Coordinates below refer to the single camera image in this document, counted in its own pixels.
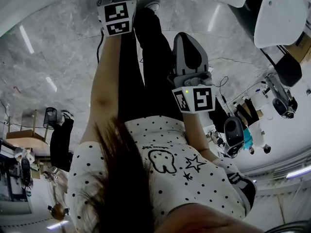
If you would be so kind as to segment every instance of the star print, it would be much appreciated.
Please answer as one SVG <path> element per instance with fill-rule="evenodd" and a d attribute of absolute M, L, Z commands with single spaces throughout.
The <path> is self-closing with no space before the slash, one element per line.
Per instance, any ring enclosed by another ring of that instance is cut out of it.
<path fill-rule="evenodd" d="M 206 163 L 199 162 L 198 156 L 195 156 L 195 158 L 193 160 L 189 159 L 187 157 L 185 157 L 185 158 L 187 161 L 189 161 L 189 164 L 188 164 L 188 166 L 186 166 L 186 169 L 193 167 L 198 173 L 200 170 L 199 166 L 206 164 Z"/>
<path fill-rule="evenodd" d="M 192 176 L 189 177 L 190 173 L 186 174 L 184 171 L 184 174 L 185 175 L 183 177 L 185 177 L 187 179 L 187 181 L 192 181 Z"/>

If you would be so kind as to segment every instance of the white sneaker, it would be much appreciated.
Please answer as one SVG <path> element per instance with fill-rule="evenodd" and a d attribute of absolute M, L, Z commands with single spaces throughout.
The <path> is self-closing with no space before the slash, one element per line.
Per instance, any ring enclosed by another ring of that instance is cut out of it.
<path fill-rule="evenodd" d="M 71 114 L 69 111 L 62 110 L 62 115 L 63 115 L 64 119 L 74 120 L 73 114 Z"/>
<path fill-rule="evenodd" d="M 153 12 L 157 12 L 160 9 L 160 3 L 158 1 L 152 1 L 145 5 L 145 8 L 149 8 L 153 10 Z"/>

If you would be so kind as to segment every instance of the long brown hair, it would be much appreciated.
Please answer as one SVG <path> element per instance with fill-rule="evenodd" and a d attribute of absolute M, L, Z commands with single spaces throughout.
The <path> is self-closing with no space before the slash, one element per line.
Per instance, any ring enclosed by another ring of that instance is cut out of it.
<path fill-rule="evenodd" d="M 63 205 L 58 201 L 57 194 L 56 194 L 56 185 L 57 184 L 55 183 L 55 184 L 53 184 L 53 187 L 52 187 L 55 205 L 53 206 L 53 208 L 51 210 L 51 215 L 54 219 L 61 222 L 65 218 L 65 212 L 64 212 Z M 63 225 L 61 226 L 61 230 L 62 230 L 62 233 L 66 233 L 65 227 Z"/>
<path fill-rule="evenodd" d="M 139 150 L 124 123 L 112 119 L 105 130 L 95 126 L 101 145 L 105 177 L 88 204 L 96 215 L 93 232 L 154 232 L 152 194 L 149 189 L 150 168 L 144 164 Z"/>

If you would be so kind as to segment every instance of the teal object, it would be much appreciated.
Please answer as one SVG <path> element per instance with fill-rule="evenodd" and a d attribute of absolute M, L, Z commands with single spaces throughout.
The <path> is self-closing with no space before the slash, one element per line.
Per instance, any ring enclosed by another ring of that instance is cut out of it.
<path fill-rule="evenodd" d="M 243 132 L 244 132 L 243 149 L 249 150 L 249 148 L 253 145 L 253 138 L 252 138 L 251 133 L 249 132 L 248 128 L 246 128 Z"/>

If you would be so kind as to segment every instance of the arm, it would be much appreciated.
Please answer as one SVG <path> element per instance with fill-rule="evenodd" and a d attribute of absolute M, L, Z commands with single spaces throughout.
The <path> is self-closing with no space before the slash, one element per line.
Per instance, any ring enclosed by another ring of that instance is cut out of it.
<path fill-rule="evenodd" d="M 95 124 L 105 127 L 112 117 L 118 115 L 120 49 L 120 35 L 105 39 L 93 80 L 88 124 L 80 143 L 97 141 Z"/>
<path fill-rule="evenodd" d="M 188 144 L 194 147 L 208 161 L 213 162 L 218 159 L 209 150 L 207 138 L 204 134 L 199 114 L 183 114 L 186 138 Z"/>

